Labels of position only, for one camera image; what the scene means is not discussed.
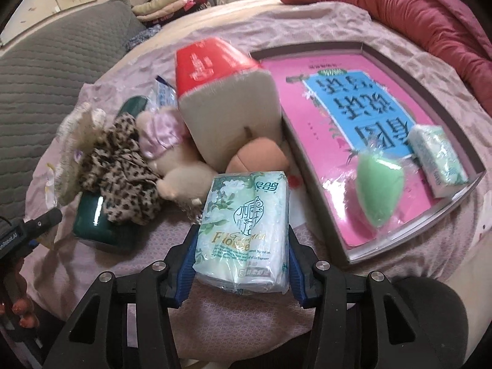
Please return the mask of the person's left hand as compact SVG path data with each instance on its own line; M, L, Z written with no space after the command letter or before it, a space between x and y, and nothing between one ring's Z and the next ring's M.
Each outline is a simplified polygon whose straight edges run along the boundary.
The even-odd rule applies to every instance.
M33 300L27 295L27 281L21 274L25 262L21 258L11 267L7 276L1 279L1 285L7 290L7 298L12 303L12 312L19 317L19 326L25 329L39 328L39 318L34 312Z

